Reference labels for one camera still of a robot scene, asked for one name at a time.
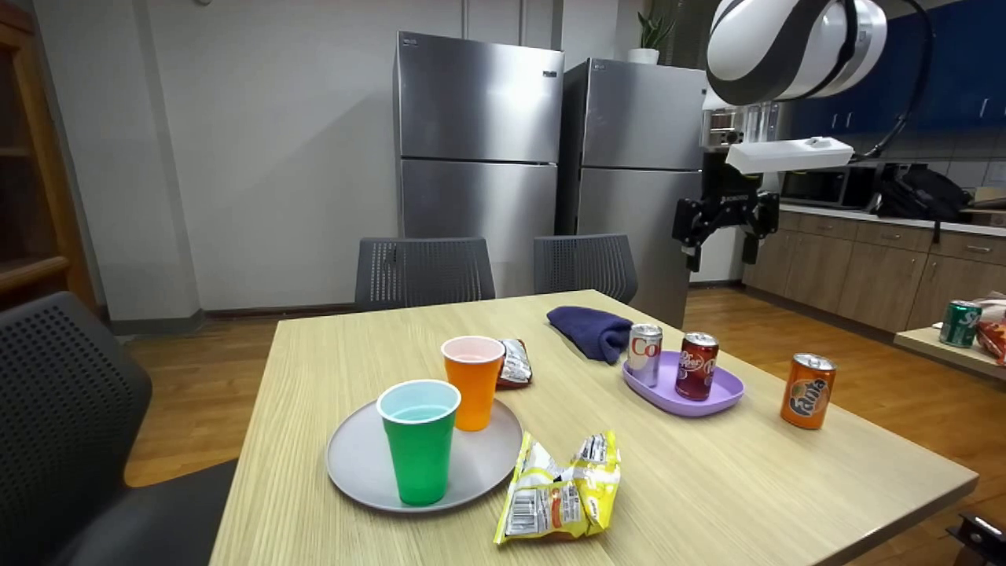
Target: black chair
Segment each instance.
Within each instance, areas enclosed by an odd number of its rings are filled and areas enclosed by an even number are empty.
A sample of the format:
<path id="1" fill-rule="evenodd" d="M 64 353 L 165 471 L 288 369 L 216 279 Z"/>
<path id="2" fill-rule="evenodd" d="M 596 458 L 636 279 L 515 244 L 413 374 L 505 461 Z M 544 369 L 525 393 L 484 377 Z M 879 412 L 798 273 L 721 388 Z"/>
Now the black chair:
<path id="1" fill-rule="evenodd" d="M 492 254 L 481 235 L 360 241 L 360 307 L 444 305 L 494 296 Z"/>
<path id="2" fill-rule="evenodd" d="M 70 291 L 0 315 L 0 562 L 210 559 L 232 461 L 125 486 L 148 401 L 148 374 Z"/>
<path id="3" fill-rule="evenodd" d="M 536 291 L 602 290 L 619 302 L 633 302 L 638 275 L 629 235 L 536 235 L 532 286 Z"/>

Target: blue cabinet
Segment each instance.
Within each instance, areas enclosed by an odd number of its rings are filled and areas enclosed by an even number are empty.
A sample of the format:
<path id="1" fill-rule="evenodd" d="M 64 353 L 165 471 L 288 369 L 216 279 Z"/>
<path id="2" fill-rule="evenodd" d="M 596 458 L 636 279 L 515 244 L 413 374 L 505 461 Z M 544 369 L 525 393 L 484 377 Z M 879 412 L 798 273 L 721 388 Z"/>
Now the blue cabinet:
<path id="1" fill-rule="evenodd" d="M 920 131 L 1006 126 L 1006 2 L 963 0 L 931 11 L 935 67 Z"/>
<path id="2" fill-rule="evenodd" d="M 931 70 L 910 131 L 1006 129 L 1006 0 L 959 0 L 929 20 Z M 790 105 L 790 135 L 887 131 L 910 109 L 920 51 L 920 17 L 894 20 L 875 72 L 835 98 Z"/>
<path id="3" fill-rule="evenodd" d="M 891 21 L 887 46 L 870 76 L 835 98 L 790 105 L 790 135 L 870 135 L 887 131 L 910 105 L 918 72 L 918 42 L 901 20 Z"/>

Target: orange soda can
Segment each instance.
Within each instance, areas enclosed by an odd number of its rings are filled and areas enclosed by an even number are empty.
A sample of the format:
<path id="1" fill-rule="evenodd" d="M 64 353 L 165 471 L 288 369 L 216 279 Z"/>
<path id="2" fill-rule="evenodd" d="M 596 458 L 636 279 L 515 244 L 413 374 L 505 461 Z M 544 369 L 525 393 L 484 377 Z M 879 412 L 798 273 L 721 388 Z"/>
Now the orange soda can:
<path id="1" fill-rule="evenodd" d="M 781 417 L 819 432 L 835 382 L 835 366 L 830 357 L 798 353 L 790 366 L 790 379 L 781 406 Z"/>

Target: stainless steel refrigerator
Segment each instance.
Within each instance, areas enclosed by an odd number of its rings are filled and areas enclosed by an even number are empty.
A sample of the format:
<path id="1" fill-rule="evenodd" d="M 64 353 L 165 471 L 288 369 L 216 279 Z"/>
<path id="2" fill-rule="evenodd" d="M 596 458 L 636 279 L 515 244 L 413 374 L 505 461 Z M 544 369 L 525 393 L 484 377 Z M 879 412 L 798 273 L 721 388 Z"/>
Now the stainless steel refrigerator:
<path id="1" fill-rule="evenodd" d="M 401 32 L 401 231 L 484 235 L 497 291 L 529 291 L 532 238 L 553 231 L 561 119 L 561 51 Z"/>
<path id="2" fill-rule="evenodd" d="M 679 199 L 700 199 L 703 72 L 589 58 L 562 76 L 557 231 L 625 231 L 633 305 L 682 324 L 689 266 L 674 231 Z"/>

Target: shelf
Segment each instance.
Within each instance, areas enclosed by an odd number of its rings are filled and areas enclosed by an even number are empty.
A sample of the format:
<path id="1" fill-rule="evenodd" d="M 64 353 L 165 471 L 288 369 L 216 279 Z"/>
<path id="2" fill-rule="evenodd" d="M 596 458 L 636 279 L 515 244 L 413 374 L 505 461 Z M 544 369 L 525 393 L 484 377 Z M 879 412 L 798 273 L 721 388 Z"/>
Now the shelf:
<path id="1" fill-rule="evenodd" d="M 986 353 L 981 353 L 979 340 L 973 349 L 959 349 L 959 345 L 939 344 L 937 327 L 916 327 L 916 331 L 897 334 L 894 344 L 901 349 L 939 357 L 947 366 L 1006 379 L 1006 369 L 999 369 Z"/>
<path id="2" fill-rule="evenodd" d="M 65 257 L 26 257 L 26 262 L 0 262 L 0 291 L 16 291 L 36 286 L 41 279 L 54 279 L 65 273 Z"/>

